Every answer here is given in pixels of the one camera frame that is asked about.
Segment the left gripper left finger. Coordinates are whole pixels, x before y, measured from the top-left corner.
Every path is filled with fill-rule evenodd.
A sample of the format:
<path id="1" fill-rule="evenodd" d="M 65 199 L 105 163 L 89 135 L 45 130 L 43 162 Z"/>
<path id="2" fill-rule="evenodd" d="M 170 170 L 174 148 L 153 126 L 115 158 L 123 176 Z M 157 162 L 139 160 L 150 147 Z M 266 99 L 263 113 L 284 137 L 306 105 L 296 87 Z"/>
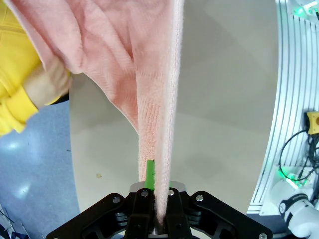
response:
<path id="1" fill-rule="evenodd" d="M 149 160 L 146 181 L 127 197 L 112 193 L 50 232 L 47 239 L 146 239 L 154 217 L 155 162 Z"/>

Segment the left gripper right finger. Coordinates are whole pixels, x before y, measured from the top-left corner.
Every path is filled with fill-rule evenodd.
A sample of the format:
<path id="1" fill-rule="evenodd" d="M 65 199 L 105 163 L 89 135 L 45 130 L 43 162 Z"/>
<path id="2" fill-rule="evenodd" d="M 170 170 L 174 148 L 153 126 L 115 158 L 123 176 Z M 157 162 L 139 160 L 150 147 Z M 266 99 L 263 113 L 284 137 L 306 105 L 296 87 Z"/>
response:
<path id="1" fill-rule="evenodd" d="M 205 191 L 188 195 L 183 183 L 170 182 L 165 226 L 170 239 L 272 239 L 270 229 Z"/>

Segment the person's right hand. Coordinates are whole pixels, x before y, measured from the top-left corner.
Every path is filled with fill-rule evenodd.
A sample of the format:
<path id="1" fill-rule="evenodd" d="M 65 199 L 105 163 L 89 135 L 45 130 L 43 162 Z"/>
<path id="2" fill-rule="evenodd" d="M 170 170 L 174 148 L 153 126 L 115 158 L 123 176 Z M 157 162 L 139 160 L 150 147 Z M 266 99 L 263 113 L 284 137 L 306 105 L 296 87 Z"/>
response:
<path id="1" fill-rule="evenodd" d="M 72 85 L 72 77 L 59 58 L 54 57 L 47 68 L 39 65 L 24 81 L 23 88 L 39 109 L 64 96 Z"/>

